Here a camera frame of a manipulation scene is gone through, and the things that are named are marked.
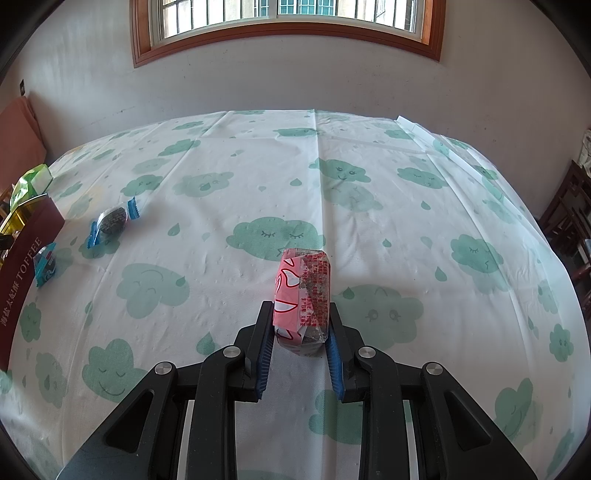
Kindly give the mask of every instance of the window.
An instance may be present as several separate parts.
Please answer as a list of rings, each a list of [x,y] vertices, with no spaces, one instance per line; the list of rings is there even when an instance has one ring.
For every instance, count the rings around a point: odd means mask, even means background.
[[[280,14],[293,14],[295,13],[296,0],[279,0],[279,13]]]
[[[255,17],[266,17],[269,14],[269,0],[254,0],[254,2]]]
[[[334,15],[335,14],[334,0],[318,0],[318,14],[319,15]]]
[[[446,0],[130,0],[134,66],[260,35],[328,35],[439,60]]]
[[[300,9],[298,13],[301,15],[315,15],[316,14],[316,3],[315,0],[300,0],[298,2]]]

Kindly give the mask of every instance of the wooden window frame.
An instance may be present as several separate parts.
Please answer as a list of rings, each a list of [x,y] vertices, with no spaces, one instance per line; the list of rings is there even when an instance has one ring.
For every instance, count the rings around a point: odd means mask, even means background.
[[[446,0],[425,0],[421,40],[402,37],[380,30],[320,22],[268,22],[236,25],[220,30],[206,31],[170,43],[152,46],[150,40],[150,0],[130,0],[131,51],[134,68],[167,55],[210,43],[239,38],[267,35],[323,35],[354,38],[372,43],[401,48],[429,59],[439,61],[443,44]]]

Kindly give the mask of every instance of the candy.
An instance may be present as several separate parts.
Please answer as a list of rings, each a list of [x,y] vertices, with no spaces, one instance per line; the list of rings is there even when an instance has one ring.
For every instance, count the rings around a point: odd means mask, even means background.
[[[319,250],[288,248],[275,280],[273,325],[278,343],[297,355],[318,351],[328,337],[330,262]]]
[[[35,264],[35,278],[37,279],[37,288],[41,287],[56,273],[56,258],[53,255],[55,242],[42,247],[33,261]]]
[[[92,248],[100,245],[110,236],[119,235],[125,228],[127,221],[136,218],[139,218],[139,211],[135,197],[127,203],[105,210],[90,226],[87,247]]]

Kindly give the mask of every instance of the metal pivot screw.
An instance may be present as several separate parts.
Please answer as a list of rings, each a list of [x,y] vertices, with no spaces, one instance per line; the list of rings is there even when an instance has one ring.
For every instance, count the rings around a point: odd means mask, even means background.
[[[359,349],[359,356],[363,358],[373,358],[375,357],[375,350],[370,346],[363,346]]]
[[[173,366],[169,362],[160,362],[158,365],[156,365],[154,367],[154,371],[158,375],[166,375],[166,374],[170,373],[170,371],[172,369],[173,369]]]
[[[443,373],[443,367],[435,362],[427,364],[427,372],[431,375],[441,375]]]
[[[223,350],[223,356],[227,358],[234,358],[235,356],[240,355],[240,349],[235,345],[227,346]]]

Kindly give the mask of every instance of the wall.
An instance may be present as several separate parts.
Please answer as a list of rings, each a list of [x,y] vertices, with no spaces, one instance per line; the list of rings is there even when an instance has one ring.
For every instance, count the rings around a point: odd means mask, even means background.
[[[20,95],[18,91],[18,82],[17,86],[15,87],[13,78],[11,78],[8,82],[3,82],[0,84],[0,112],[4,110],[11,100],[14,100],[18,95]]]
[[[481,150],[535,215],[591,125],[591,79],[530,0],[447,0],[440,63],[341,38],[266,37],[135,70],[129,2],[66,0],[6,82],[18,89],[20,78],[53,157],[136,125],[211,111],[403,115]]]

